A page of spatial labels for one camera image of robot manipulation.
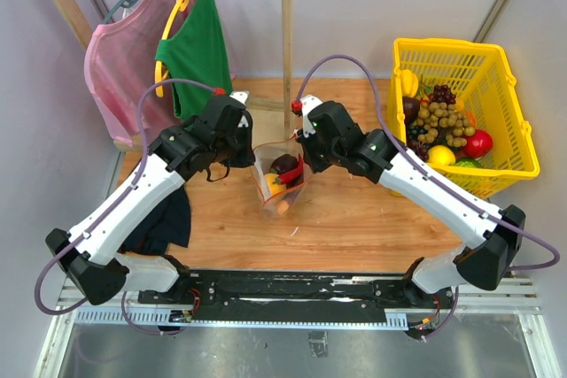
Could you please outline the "red chili pepper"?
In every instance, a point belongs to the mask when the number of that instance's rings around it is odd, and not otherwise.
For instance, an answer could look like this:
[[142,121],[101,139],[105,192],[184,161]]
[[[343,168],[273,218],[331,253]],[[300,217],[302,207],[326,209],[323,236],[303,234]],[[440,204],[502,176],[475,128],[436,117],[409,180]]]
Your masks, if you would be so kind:
[[298,166],[294,170],[291,170],[290,172],[279,175],[281,182],[285,183],[286,185],[292,185],[298,178],[300,178],[303,175],[303,170],[304,170],[303,158],[300,155],[298,155],[296,158],[298,159],[299,162]]

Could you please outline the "dark purple bell pepper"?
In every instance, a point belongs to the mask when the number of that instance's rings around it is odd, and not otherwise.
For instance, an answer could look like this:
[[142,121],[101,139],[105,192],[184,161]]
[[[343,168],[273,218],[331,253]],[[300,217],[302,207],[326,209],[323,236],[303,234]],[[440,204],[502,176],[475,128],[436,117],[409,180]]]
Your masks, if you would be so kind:
[[276,158],[270,168],[269,171],[273,174],[285,174],[294,170],[298,166],[298,159],[291,154],[283,154]]

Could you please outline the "clear zip top bag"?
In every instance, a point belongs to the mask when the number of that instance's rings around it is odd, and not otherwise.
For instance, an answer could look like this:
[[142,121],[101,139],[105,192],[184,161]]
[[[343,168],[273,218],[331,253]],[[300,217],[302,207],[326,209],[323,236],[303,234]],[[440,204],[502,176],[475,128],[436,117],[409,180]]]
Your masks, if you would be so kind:
[[261,208],[267,216],[283,217],[296,204],[312,177],[297,135],[284,141],[263,143],[253,153],[252,178]]

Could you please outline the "yellow peach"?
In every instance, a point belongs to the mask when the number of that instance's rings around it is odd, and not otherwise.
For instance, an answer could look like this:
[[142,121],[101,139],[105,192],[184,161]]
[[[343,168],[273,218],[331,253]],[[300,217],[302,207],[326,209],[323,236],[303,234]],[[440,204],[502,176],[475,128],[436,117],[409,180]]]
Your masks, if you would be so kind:
[[284,192],[287,189],[287,185],[281,182],[280,176],[278,174],[265,174],[264,179],[265,183],[267,184],[269,197],[276,196],[277,194]]

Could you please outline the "green custard apple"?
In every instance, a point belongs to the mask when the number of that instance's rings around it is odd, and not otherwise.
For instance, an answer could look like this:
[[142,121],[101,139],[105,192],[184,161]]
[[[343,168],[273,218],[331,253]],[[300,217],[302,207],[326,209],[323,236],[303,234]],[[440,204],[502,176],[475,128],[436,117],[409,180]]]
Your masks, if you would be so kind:
[[458,158],[455,163],[455,166],[459,167],[468,167],[468,168],[482,168],[482,164],[474,158]]

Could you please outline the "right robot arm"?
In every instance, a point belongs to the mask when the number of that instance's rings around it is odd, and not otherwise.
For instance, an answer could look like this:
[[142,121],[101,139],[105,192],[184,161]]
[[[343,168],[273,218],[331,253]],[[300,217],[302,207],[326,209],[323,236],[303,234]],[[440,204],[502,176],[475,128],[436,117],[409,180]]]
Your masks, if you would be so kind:
[[452,183],[427,166],[383,129],[364,133],[346,108],[335,101],[305,96],[291,105],[302,119],[298,143],[312,172],[345,168],[410,199],[441,220],[461,240],[460,246],[434,258],[419,258],[404,275],[403,300],[420,307],[434,293],[470,284],[495,290],[521,246],[524,212],[501,209]]

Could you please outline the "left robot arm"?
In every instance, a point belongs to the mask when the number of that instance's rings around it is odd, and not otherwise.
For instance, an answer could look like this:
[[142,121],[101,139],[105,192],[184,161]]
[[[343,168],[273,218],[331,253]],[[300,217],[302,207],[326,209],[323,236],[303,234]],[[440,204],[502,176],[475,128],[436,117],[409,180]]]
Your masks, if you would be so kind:
[[201,115],[163,130],[138,168],[92,214],[47,235],[54,258],[90,304],[123,291],[155,291],[173,304],[189,295],[187,266],[168,255],[125,256],[119,248],[159,203],[211,164],[228,170],[254,164],[248,97],[246,91],[215,95]]

